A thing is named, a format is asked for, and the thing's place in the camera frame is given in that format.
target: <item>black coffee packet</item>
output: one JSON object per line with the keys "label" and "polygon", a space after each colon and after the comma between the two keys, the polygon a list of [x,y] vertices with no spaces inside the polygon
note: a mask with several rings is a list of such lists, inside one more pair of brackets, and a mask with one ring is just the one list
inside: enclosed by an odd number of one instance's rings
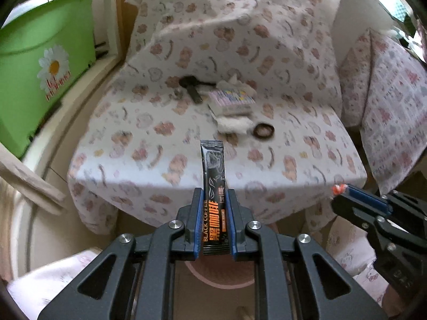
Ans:
{"label": "black coffee packet", "polygon": [[201,140],[203,165],[203,253],[229,253],[226,223],[226,176],[222,141]]}

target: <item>black ring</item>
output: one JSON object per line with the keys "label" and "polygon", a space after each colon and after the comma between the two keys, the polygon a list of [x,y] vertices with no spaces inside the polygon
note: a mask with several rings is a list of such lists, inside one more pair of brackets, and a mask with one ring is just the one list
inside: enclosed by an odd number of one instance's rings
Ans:
{"label": "black ring", "polygon": [[252,135],[258,139],[270,139],[274,135],[274,127],[270,124],[260,123],[255,126]]}

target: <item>metal screw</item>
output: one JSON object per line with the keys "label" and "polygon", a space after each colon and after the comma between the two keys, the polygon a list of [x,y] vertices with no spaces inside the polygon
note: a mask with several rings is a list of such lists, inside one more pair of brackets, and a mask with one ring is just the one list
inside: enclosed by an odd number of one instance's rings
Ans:
{"label": "metal screw", "polygon": [[132,237],[133,236],[130,233],[123,233],[119,237],[119,242],[120,243],[129,243],[132,240]]}
{"label": "metal screw", "polygon": [[181,220],[172,220],[169,222],[169,227],[176,230],[182,226]]}
{"label": "metal screw", "polygon": [[387,250],[388,250],[388,251],[394,251],[394,250],[396,250],[396,244],[394,244],[394,243],[389,243],[389,244],[387,245]]}
{"label": "metal screw", "polygon": [[310,237],[309,235],[307,235],[307,234],[303,233],[302,235],[299,235],[299,236],[298,236],[298,240],[299,240],[301,243],[310,243],[310,241],[311,241],[311,237]]}
{"label": "metal screw", "polygon": [[248,227],[252,230],[259,230],[262,224],[259,221],[253,220],[248,222]]}

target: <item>green bucket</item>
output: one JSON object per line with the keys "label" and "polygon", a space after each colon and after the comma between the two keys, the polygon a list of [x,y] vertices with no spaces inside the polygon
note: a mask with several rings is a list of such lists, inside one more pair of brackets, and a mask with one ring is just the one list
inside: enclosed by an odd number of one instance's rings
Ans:
{"label": "green bucket", "polygon": [[95,62],[91,6],[92,0],[29,0],[0,29],[0,142],[17,157]]}

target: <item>daisy yellow center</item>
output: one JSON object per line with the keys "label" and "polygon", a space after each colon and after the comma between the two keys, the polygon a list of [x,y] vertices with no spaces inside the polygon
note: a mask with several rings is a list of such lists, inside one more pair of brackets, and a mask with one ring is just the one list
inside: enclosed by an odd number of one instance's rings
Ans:
{"label": "daisy yellow center", "polygon": [[57,60],[52,61],[49,66],[49,72],[52,76],[56,76],[59,71],[59,62]]}

